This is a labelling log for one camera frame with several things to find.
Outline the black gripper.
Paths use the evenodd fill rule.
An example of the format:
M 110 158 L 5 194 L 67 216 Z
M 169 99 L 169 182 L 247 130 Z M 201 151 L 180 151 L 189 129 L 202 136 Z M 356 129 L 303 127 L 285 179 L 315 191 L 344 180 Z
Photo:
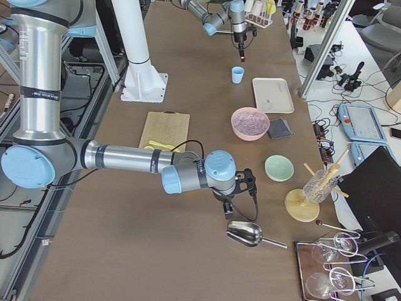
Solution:
M 242 63 L 244 63 L 245 62 L 244 57 L 246 56 L 245 47 L 248 47 L 252 43 L 252 40 L 258 35 L 257 27 L 255 27 L 255 25 L 252 24 L 250 26 L 247 26 L 244 31 L 239 31 L 237 27 L 231 26 L 231 30 L 232 30 L 232 35 L 231 35 L 232 44 L 235 47 L 238 47 L 240 60 Z M 245 45 L 248 33 L 252 34 L 252 38 L 251 41 L 247 45 Z
M 233 198 L 238 194 L 248 192 L 250 197 L 252 197 L 254 204 L 258 205 L 256 177 L 254 176 L 252 170 L 246 168 L 243 171 L 236 171 L 234 180 L 235 185 L 230 193 L 220 191 L 216 188 L 212 189 L 214 197 L 218 201 L 223 202 L 222 208 L 225 219 L 233 219 L 234 212 L 230 201 L 232 201 Z

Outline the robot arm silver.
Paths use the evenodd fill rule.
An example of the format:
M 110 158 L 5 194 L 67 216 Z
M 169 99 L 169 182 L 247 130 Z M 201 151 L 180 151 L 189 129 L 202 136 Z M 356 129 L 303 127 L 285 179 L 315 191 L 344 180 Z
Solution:
M 215 34 L 228 34 L 233 47 L 238 51 L 242 63 L 247 60 L 245 50 L 251 45 L 257 36 L 258 30 L 255 25 L 246 20 L 244 1 L 212 1 L 220 5 L 220 10 L 212 13 L 200 1 L 170 1 L 170 3 L 181 10 L 190 12 L 198 19 L 203 30 L 208 36 Z
M 20 128 L 14 145 L 1 157 L 5 176 L 26 189 L 50 186 L 60 176 L 81 169 L 123 169 L 162 175 L 166 193 L 211 189 L 222 202 L 226 219 L 236 209 L 255 221 L 259 209 L 255 177 L 250 169 L 237 171 L 230 153 L 211 152 L 206 159 L 193 152 L 149 150 L 99 144 L 67 137 L 60 130 L 61 42 L 64 35 L 89 37 L 96 33 L 95 1 L 8 1 L 19 28 Z M 123 100 L 160 103 L 168 74 L 151 64 L 139 1 L 112 1 L 128 59 Z M 229 1 L 211 14 L 198 1 L 180 1 L 203 25 L 209 36 L 226 22 L 233 29 L 241 61 L 247 26 L 244 1 Z M 256 208 L 251 219 L 232 202 L 249 191 Z

